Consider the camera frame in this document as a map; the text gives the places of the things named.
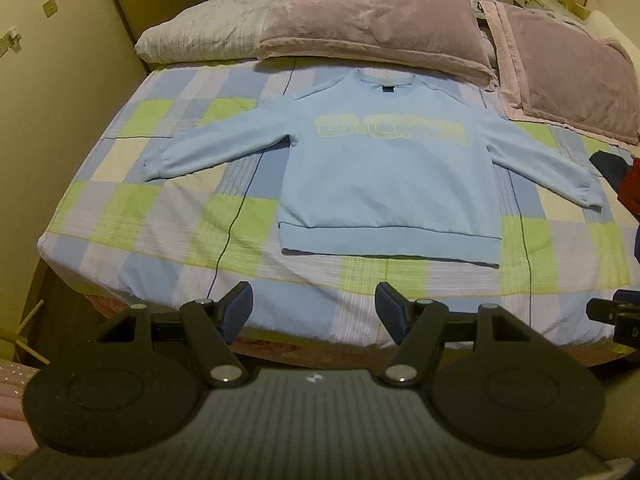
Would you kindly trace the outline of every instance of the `metal screw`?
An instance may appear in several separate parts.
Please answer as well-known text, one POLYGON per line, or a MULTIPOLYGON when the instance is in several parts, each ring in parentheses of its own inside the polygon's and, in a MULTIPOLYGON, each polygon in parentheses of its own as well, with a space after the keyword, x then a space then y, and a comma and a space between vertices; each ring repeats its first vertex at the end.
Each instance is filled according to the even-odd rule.
POLYGON ((418 370, 409 365, 392 365, 385 370, 385 375, 392 381, 404 383, 415 379, 418 375, 418 370))
POLYGON ((217 381, 229 383, 242 377, 242 370, 235 365, 220 365, 213 368, 211 377, 217 381))

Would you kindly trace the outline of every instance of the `round black pad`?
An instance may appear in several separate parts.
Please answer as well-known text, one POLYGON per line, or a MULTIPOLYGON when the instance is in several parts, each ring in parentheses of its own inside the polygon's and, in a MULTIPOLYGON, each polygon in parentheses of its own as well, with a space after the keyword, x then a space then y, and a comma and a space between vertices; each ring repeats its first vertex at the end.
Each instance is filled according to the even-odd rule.
POLYGON ((474 446, 528 458, 583 444, 604 410, 597 378, 556 349, 502 345, 436 374, 430 404, 444 427, 474 446))
POLYGON ((24 414, 43 444, 71 454, 139 450, 175 433, 198 398, 191 375, 129 344, 93 343, 43 368, 24 392, 24 414))

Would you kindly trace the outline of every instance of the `white pillow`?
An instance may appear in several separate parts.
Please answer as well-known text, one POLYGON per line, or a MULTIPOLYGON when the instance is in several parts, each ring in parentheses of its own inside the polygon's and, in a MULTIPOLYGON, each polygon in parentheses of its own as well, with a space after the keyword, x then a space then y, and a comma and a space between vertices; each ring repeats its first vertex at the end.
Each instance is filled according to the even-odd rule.
POLYGON ((209 0, 148 28, 136 52, 149 63, 255 57, 273 0, 209 0))

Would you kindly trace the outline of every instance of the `pink pillowcase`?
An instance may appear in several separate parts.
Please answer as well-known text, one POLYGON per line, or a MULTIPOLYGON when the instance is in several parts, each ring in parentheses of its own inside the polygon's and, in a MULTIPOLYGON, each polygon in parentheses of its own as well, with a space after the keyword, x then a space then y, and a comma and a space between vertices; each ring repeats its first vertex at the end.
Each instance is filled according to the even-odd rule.
POLYGON ((37 371, 0 360, 0 453, 25 456, 38 449, 22 412, 24 388, 37 371))
POLYGON ((609 144, 638 144, 638 80, 617 41, 595 40, 527 9, 481 5, 495 41, 508 118, 568 126, 609 144))
POLYGON ((440 70, 482 88, 496 77, 472 0, 276 0, 258 59, 325 56, 440 70))

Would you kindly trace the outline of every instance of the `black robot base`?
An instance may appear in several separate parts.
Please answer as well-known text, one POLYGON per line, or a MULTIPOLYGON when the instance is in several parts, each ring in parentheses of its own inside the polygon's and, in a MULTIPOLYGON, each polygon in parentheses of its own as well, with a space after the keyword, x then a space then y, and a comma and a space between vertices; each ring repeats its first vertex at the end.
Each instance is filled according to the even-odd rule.
POLYGON ((376 377, 250 376, 228 347, 252 311, 246 282, 179 312, 132 305, 28 384, 24 413, 41 449, 10 477, 575 480, 608 470, 581 447, 602 416, 600 383, 515 316, 497 304, 449 312, 388 283, 375 304, 399 344, 376 377), (438 370, 453 341, 474 350, 438 370), (188 364, 158 352, 163 342, 188 364))

